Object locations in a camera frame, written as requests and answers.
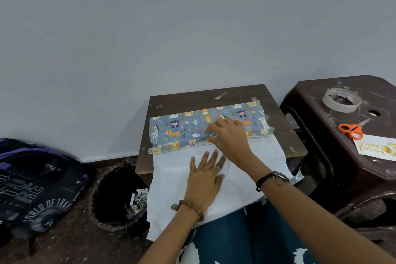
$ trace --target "blue wrapping paper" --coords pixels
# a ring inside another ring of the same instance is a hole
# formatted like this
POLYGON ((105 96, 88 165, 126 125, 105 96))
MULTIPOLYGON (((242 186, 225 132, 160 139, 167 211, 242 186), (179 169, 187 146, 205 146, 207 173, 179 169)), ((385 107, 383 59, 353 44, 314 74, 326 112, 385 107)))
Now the blue wrapping paper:
POLYGON ((148 153, 210 144, 206 139, 215 136, 215 133, 205 133, 204 129, 216 119, 226 117, 240 120, 248 138, 274 132, 274 128, 268 126, 265 120, 265 112, 259 101, 151 117, 149 135, 153 147, 148 149, 148 153))

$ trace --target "baseboard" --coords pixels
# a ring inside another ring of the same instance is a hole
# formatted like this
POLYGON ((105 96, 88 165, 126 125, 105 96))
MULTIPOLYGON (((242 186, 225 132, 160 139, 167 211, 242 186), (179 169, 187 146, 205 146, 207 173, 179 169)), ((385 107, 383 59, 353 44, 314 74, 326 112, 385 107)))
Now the baseboard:
POLYGON ((133 157, 133 156, 137 156, 138 154, 139 154, 138 151, 131 151, 128 153, 115 153, 115 154, 106 155, 106 156, 83 157, 83 158, 80 158, 79 161, 82 163, 108 161, 108 160, 119 159, 119 158, 133 157))

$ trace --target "person's left hand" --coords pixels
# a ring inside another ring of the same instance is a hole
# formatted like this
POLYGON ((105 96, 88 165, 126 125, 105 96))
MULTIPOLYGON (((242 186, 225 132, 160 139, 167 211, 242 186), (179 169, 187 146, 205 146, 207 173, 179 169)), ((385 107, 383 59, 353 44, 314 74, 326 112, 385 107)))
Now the person's left hand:
POLYGON ((192 203, 202 213, 205 213, 212 202, 215 200, 217 193, 220 191, 221 182, 224 179, 224 174, 217 176, 222 169, 226 157, 223 155, 217 162, 215 162, 219 154, 218 150, 213 152, 212 157, 208 161, 209 152, 205 152, 198 167, 195 167, 195 158, 191 158, 190 175, 187 180, 186 194, 184 200, 192 203))

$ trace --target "black bracelet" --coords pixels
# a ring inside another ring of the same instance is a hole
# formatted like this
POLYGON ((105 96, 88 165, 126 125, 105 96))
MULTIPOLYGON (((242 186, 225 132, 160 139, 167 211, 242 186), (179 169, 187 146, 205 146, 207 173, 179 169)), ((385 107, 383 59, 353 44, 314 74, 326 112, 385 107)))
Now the black bracelet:
POLYGON ((268 180, 270 177, 273 177, 274 179, 275 179, 275 177, 280 178, 280 179, 281 179, 282 181, 284 181, 285 183, 289 183, 289 182, 290 182, 289 179, 288 179, 283 173, 280 173, 280 172, 278 172, 278 171, 273 171, 273 172, 267 174, 266 176, 260 178, 260 179, 257 181, 257 183, 256 183, 256 187, 257 187, 257 188, 256 188, 256 191, 257 191, 257 192, 261 192, 260 187, 261 187, 261 186, 264 184, 264 182, 265 182, 266 180, 268 180))

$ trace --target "brown beaded bracelet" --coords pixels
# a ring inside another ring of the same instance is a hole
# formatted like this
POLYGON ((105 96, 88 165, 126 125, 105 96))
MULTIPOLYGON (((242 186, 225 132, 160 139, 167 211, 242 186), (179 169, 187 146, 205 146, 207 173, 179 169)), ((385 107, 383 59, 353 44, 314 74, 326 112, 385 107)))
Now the brown beaded bracelet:
POLYGON ((178 205, 174 204, 174 205, 172 205, 171 208, 172 208, 172 210, 175 210, 177 212, 177 210, 180 209, 181 205, 186 205, 186 206, 189 206, 190 208, 194 209, 198 213, 198 215, 200 216, 200 220, 198 220, 198 222, 202 222, 202 221, 205 220, 205 215, 200 211, 200 209, 198 209, 192 203, 187 202, 185 200, 179 200, 179 204, 178 205))

